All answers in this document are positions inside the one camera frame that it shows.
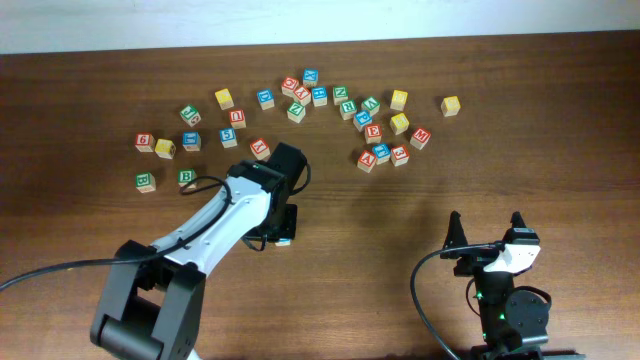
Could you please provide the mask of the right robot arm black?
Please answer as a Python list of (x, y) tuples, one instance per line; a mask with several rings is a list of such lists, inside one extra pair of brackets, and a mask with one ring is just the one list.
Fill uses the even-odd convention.
[(443, 244), (443, 259), (456, 262), (456, 277), (470, 277), (481, 320), (483, 346), (471, 350), (475, 359), (540, 359), (540, 347), (549, 340), (546, 326), (552, 305), (548, 293), (531, 286), (516, 286), (514, 278), (528, 271), (541, 247), (534, 229), (521, 214), (499, 241), (473, 247), (468, 244), (461, 215), (450, 214)]

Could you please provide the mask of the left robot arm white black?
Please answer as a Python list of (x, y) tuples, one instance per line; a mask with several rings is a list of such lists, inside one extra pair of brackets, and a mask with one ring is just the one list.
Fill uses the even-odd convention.
[(243, 161), (217, 182), (219, 192), (174, 232), (116, 252), (91, 342), (119, 359), (195, 359), (206, 280), (239, 241), (254, 251), (295, 237), (301, 156)]

